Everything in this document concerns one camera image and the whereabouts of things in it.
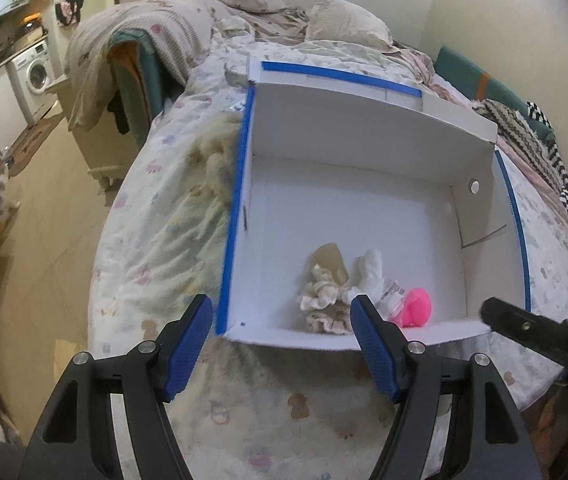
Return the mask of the white box blue edges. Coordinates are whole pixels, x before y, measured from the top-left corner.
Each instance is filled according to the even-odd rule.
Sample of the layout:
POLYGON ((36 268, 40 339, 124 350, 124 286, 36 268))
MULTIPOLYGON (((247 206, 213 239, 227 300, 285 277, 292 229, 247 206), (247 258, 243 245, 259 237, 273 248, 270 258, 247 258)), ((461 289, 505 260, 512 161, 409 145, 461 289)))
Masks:
POLYGON ((306 329, 298 295, 333 243, 349 271, 376 249, 433 314, 406 336, 484 334, 482 303, 531 302, 523 222, 493 122, 404 84, 305 64, 247 63, 216 332, 244 344, 354 350, 306 329))

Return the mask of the beige cardboard piece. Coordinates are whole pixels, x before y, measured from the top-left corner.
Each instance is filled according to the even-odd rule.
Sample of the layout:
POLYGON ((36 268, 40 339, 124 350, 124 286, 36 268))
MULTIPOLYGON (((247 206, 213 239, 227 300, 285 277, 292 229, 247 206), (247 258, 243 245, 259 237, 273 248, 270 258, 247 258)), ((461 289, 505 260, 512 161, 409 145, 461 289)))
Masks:
POLYGON ((335 243, 326 243, 314 251, 311 256, 313 264, 318 264, 321 268, 330 271, 335 282, 345 285, 349 280, 342 253, 335 243))

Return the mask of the clear plastic packaged item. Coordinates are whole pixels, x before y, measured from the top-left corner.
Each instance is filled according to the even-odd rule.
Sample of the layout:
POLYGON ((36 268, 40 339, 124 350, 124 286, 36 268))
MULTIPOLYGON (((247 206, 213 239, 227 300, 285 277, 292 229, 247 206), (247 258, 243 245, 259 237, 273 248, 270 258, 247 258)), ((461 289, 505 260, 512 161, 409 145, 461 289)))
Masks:
POLYGON ((383 320, 392 322, 398 318, 404 308, 404 296, 406 296, 406 290, 397 281, 385 285, 380 300, 375 304, 383 320))

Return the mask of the beige rumpled blanket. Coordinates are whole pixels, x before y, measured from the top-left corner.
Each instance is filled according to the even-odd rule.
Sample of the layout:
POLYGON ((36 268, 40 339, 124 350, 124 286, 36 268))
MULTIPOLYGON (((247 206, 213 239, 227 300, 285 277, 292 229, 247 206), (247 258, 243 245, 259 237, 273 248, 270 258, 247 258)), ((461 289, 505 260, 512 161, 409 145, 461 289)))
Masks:
POLYGON ((119 3, 81 22, 68 42, 65 70, 75 102, 71 130, 92 129, 116 93, 107 63, 110 37, 123 30, 150 36, 159 61, 185 86, 191 70, 210 50, 211 36, 223 21, 241 18, 258 40, 301 42, 308 15, 283 0, 136 0, 119 3))

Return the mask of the teal headboard cushion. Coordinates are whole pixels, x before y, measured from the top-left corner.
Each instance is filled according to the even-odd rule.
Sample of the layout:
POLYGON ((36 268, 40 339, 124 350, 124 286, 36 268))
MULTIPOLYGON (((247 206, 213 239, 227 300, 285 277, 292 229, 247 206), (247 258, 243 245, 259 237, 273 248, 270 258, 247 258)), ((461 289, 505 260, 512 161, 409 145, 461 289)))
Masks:
POLYGON ((542 142, 554 138, 550 123, 536 103, 519 98, 505 84, 455 50, 447 46, 441 47, 434 67, 439 76, 455 86, 467 99, 498 101, 517 110, 542 142))

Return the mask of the striped knitted cloth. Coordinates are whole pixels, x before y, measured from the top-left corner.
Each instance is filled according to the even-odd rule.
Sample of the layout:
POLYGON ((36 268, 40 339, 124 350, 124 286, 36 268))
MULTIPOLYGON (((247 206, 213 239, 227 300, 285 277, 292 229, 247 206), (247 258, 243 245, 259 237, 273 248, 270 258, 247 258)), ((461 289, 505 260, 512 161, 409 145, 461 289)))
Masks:
POLYGON ((568 174, 554 137, 541 140, 522 113, 499 101, 474 101, 472 107, 498 126, 500 148, 568 225, 568 174))

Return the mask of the white soft sock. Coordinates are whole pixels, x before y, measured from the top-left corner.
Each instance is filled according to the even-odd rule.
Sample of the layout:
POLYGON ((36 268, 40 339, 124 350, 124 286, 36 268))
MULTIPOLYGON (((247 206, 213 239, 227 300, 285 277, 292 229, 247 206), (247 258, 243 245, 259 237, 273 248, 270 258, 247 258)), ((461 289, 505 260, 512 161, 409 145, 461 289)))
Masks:
POLYGON ((377 249, 369 249, 357 261, 359 281, 342 290, 342 302, 351 304, 359 295, 365 295, 372 304, 377 304, 384 294, 384 275, 382 254, 377 249))

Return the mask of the white patterned bed cover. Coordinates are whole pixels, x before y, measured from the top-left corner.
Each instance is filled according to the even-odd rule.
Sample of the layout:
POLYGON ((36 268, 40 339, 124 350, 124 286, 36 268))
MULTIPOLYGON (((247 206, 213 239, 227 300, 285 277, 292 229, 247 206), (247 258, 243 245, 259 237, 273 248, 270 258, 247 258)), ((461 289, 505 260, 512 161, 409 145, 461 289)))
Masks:
MULTIPOLYGON (((230 206, 203 189, 204 172, 188 152, 207 118, 237 113, 250 56, 423 83, 400 56, 356 44, 216 41, 182 96, 154 120, 108 215, 90 293, 89 346, 97 356, 153 337, 196 294, 218 295, 230 206)), ((168 416, 199 479, 365 479, 394 409, 357 352, 211 338, 168 416)))

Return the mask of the dark clothes on wall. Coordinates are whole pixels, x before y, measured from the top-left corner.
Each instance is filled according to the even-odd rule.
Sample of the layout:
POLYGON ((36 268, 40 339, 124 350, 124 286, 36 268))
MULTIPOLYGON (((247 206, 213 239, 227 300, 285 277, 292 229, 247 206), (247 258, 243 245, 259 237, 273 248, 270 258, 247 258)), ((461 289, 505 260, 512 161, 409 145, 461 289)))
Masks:
POLYGON ((81 10, 86 0, 62 0, 55 5, 55 16, 60 27, 78 25, 81 21, 81 10))

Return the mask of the cream ruffled scrunchie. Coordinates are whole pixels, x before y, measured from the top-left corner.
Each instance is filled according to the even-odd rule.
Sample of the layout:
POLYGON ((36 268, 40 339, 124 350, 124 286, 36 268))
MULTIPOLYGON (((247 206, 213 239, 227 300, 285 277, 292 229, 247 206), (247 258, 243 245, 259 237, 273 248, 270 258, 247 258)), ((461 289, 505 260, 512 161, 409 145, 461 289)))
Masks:
POLYGON ((356 291, 339 284, 330 270, 315 264, 311 268, 311 280, 297 298, 306 330, 314 334, 352 335, 350 301, 356 291))

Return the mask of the pink soft ball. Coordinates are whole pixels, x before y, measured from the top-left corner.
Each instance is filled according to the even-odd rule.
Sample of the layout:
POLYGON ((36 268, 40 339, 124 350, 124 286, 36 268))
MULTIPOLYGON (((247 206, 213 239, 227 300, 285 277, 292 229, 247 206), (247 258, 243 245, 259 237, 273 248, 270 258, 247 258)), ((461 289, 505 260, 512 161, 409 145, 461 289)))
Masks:
POLYGON ((432 300, 422 288, 410 289, 401 300, 401 309, 395 317, 400 327, 423 327, 432 315, 432 300))

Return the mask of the fluffy cream plush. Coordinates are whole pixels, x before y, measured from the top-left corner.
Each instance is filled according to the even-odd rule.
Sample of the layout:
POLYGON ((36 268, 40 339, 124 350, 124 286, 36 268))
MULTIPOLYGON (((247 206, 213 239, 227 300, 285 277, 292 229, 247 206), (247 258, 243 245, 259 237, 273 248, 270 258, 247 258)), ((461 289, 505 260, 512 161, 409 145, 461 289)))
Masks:
POLYGON ((242 115, 222 112, 205 120, 188 152, 191 166, 203 170, 204 190, 230 206, 235 179, 236 147, 242 115))

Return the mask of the white washing machine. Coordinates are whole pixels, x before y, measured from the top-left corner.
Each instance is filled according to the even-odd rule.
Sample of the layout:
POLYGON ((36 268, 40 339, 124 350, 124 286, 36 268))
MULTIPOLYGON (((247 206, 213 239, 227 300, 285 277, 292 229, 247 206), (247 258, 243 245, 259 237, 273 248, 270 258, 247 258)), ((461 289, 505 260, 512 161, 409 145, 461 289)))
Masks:
POLYGON ((41 39, 16 54, 6 68, 22 111, 36 122, 55 102, 46 92, 54 80, 48 40, 41 39))

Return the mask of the cream pillow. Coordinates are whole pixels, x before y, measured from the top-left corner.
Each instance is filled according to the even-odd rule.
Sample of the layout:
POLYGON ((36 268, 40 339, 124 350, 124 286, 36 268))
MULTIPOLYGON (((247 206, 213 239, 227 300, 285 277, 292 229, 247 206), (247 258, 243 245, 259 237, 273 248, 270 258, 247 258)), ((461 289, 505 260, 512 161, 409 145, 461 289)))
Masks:
POLYGON ((347 0, 322 0, 308 11, 305 40, 335 40, 384 53, 395 52, 388 26, 375 14, 347 0))

